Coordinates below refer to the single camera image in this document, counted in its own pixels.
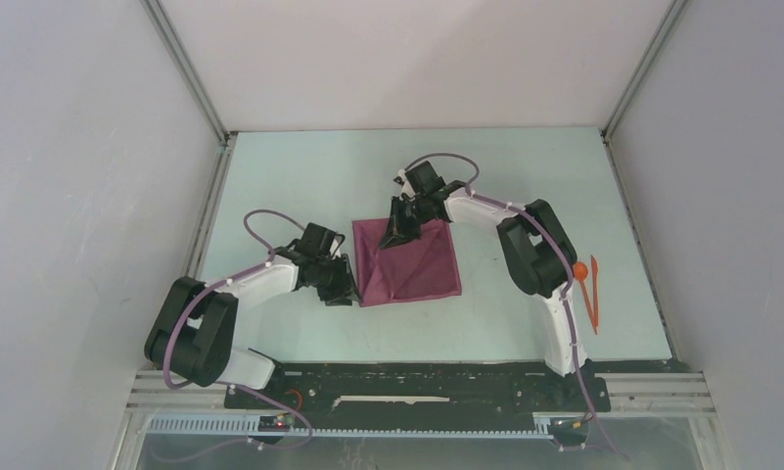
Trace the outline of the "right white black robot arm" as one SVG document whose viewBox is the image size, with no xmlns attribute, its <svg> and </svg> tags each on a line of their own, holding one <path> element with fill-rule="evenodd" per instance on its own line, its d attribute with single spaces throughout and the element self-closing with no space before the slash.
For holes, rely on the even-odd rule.
<svg viewBox="0 0 784 470">
<path fill-rule="evenodd" d="M 497 237 L 510 278 L 524 294 L 542 300 L 547 344 L 543 360 L 554 373 L 545 384 L 549 402 L 570 409 L 585 395 L 576 375 L 588 359 L 572 313 L 576 250 L 549 203 L 519 206 L 484 196 L 471 181 L 445 181 L 426 157 L 394 178 L 400 193 L 391 199 L 390 219 L 379 248 L 420 238 L 433 220 L 469 224 Z"/>
</svg>

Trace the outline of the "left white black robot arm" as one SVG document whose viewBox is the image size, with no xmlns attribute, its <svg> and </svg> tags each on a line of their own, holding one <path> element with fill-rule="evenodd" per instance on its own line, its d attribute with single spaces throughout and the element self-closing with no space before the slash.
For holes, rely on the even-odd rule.
<svg viewBox="0 0 784 470">
<path fill-rule="evenodd" d="M 276 247 L 269 258 L 212 283 L 176 279 L 144 346 L 144 356 L 186 384 L 243 385 L 262 407 L 274 407 L 286 394 L 275 374 L 279 362 L 234 340 L 238 314 L 304 288 L 316 291 L 325 306 L 359 302 L 344 235 L 318 224 L 305 226 L 300 238 Z"/>
</svg>

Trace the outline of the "maroon satin cloth napkin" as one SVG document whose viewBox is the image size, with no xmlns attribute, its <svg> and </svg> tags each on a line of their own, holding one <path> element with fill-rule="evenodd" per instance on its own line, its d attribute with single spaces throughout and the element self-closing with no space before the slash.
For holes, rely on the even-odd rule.
<svg viewBox="0 0 784 470">
<path fill-rule="evenodd" d="M 352 232 L 362 307 L 413 303 L 462 294 L 449 224 L 432 220 L 422 237 L 381 249 L 385 218 L 355 220 Z"/>
</svg>

